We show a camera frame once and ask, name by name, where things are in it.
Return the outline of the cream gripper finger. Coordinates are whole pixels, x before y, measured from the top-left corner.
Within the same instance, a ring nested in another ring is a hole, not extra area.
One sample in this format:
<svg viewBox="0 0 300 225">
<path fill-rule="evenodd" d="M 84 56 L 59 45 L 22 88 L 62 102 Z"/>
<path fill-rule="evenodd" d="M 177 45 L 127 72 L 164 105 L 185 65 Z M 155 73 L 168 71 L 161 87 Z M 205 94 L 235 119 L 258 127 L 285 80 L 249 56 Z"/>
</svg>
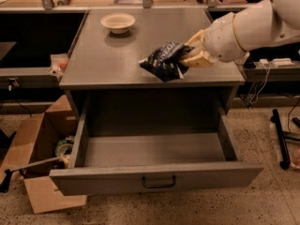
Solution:
<svg viewBox="0 0 300 225">
<path fill-rule="evenodd" d="M 212 65 L 209 57 L 203 52 L 189 58 L 181 59 L 180 63 L 188 68 L 207 68 Z"/>
<path fill-rule="evenodd" d="M 205 32 L 206 30 L 198 31 L 186 42 L 186 45 L 194 48 L 203 48 L 205 41 Z"/>
</svg>

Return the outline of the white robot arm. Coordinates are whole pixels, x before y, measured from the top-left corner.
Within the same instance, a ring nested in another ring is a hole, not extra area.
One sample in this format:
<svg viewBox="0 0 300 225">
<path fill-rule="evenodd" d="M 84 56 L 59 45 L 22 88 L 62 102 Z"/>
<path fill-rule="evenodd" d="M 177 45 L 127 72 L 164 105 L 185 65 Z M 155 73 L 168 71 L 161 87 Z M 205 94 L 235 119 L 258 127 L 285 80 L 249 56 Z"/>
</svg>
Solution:
<svg viewBox="0 0 300 225">
<path fill-rule="evenodd" d="M 262 0 L 253 7 L 228 13 L 187 42 L 191 51 L 180 63 L 209 67 L 216 61 L 248 57 L 250 51 L 300 41 L 300 0 Z"/>
</svg>

